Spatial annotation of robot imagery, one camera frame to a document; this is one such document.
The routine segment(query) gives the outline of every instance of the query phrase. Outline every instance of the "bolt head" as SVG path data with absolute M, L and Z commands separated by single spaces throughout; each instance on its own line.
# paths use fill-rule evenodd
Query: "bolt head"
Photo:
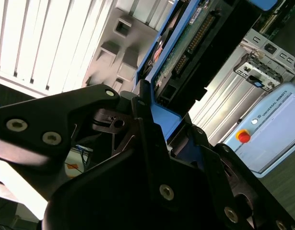
M 199 134 L 203 134 L 203 133 L 204 133 L 203 130 L 201 130 L 201 129 L 198 128 L 198 127 L 196 128 L 196 130 L 198 131 Z
M 163 196 L 164 199 L 171 201 L 174 199 L 174 191 L 172 188 L 166 184 L 162 184 L 159 187 L 160 194 Z
M 114 96 L 114 93 L 111 90 L 106 90 L 106 94 L 108 94 L 109 96 Z
M 223 149 L 225 150 L 225 152 L 229 152 L 229 148 L 227 146 L 223 146 Z
M 233 223 L 238 223 L 238 216 L 235 213 L 235 211 L 231 207 L 225 207 L 224 208 L 224 213 L 229 218 L 229 220 Z
M 285 225 L 283 224 L 283 222 L 281 222 L 280 220 L 276 221 L 276 225 L 278 227 L 279 230 L 287 230 L 287 228 L 285 227 Z
M 7 122 L 6 127 L 13 132 L 22 132 L 28 128 L 28 124 L 22 119 L 11 119 Z
M 58 145 L 61 143 L 62 137 L 56 132 L 46 132 L 43 134 L 42 140 L 48 145 Z

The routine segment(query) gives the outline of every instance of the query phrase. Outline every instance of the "electronic component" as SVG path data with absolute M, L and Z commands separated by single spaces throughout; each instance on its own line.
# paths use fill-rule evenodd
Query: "electronic component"
M 243 130 L 250 136 L 244 142 Z M 259 101 L 224 143 L 257 177 L 268 174 L 295 151 L 295 86 L 285 83 Z
M 256 55 L 246 54 L 234 71 L 249 83 L 265 91 L 270 91 L 283 82 L 281 74 L 270 68 L 274 61 L 263 64 Z

